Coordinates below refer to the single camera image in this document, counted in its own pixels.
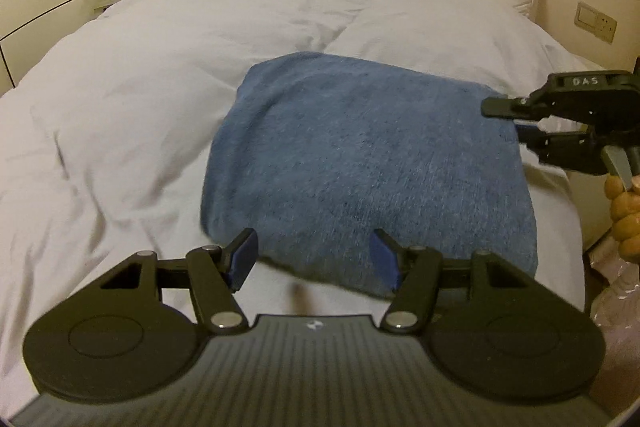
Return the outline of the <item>person's right hand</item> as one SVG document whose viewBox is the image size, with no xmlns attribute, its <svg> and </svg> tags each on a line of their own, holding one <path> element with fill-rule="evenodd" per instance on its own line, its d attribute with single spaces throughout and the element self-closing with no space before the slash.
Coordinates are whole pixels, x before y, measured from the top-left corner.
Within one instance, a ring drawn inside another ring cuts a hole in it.
<svg viewBox="0 0 640 427">
<path fill-rule="evenodd" d="M 640 194 L 639 177 L 631 180 L 626 190 L 619 176 L 608 176 L 604 184 L 605 197 L 610 202 L 611 234 L 618 244 L 618 254 L 627 262 L 638 265 L 640 257 Z"/>
</svg>

